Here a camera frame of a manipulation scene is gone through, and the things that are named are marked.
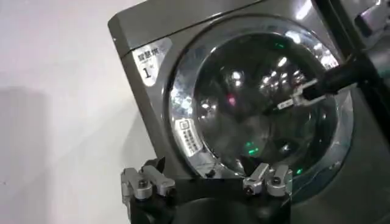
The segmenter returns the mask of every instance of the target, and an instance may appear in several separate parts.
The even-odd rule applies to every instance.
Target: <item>gray washing machine body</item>
[[[254,24],[253,19],[264,25]],[[207,61],[207,48],[213,46],[212,42],[229,36],[222,32],[221,37],[214,38],[218,36],[218,33],[212,34],[214,28],[221,29],[218,27],[228,23],[232,23],[231,39],[235,38],[235,29],[240,26],[245,28],[240,31],[243,35],[254,30],[255,33],[285,34],[284,28],[296,27],[292,30],[298,32],[299,29],[300,38],[309,37],[308,42],[302,43],[304,46],[315,47],[318,44],[315,41],[320,41],[325,47],[320,54],[331,52],[331,61],[342,63],[325,23],[309,0],[147,1],[118,13],[108,25],[149,137],[157,156],[167,159],[165,172],[170,177],[192,178],[205,174],[193,166],[199,160],[189,159],[193,156],[191,151],[186,155],[180,145],[180,136],[174,131],[176,124],[180,128],[176,121],[189,117],[172,105],[172,90],[177,83],[184,83],[181,90],[195,88],[190,81],[196,82],[193,75],[192,78],[184,77],[183,82],[178,81],[181,71],[194,69],[183,65],[191,60],[190,65],[202,65]],[[192,95],[181,96],[183,103],[183,99]],[[351,96],[353,111],[352,103],[345,104],[350,100],[348,94],[341,100],[338,110],[348,115],[338,114],[345,118],[341,119],[346,123],[342,125],[350,128],[343,131],[346,135],[339,139],[338,143],[342,144],[334,149],[336,153],[328,154],[328,157],[325,154],[325,159],[313,166],[315,169],[300,178],[301,197],[307,200],[294,205],[293,223],[373,223],[384,219],[389,211],[388,145],[361,93],[353,91]],[[353,136],[350,138],[352,124]],[[198,148],[202,144],[196,138],[193,153],[200,151]]]

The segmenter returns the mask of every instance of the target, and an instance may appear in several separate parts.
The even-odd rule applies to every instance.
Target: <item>front-loading washing machine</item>
[[[150,0],[108,25],[167,176],[242,178],[283,163],[293,223],[389,212],[388,143],[358,90],[267,112],[344,61],[311,0]]]

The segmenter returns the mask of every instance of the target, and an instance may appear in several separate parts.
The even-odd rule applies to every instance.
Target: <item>label sticker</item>
[[[146,86],[153,86],[157,81],[161,63],[171,46],[172,41],[169,38],[163,38],[132,52],[138,72]]]
[[[196,133],[192,119],[175,121],[175,131],[186,156],[191,157],[203,149],[203,143]]]

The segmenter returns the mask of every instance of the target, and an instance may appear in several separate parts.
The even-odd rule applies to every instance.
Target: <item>robotic end effector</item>
[[[390,79],[390,35],[384,35],[372,48],[326,71],[320,78],[299,86],[290,99],[268,108],[265,113],[309,106],[325,99],[326,95],[338,94],[352,84],[368,82],[375,86],[387,79]]]
[[[139,172],[125,169],[121,184],[133,224],[289,223],[288,166],[260,164],[246,179],[175,181],[154,166],[144,166]]]

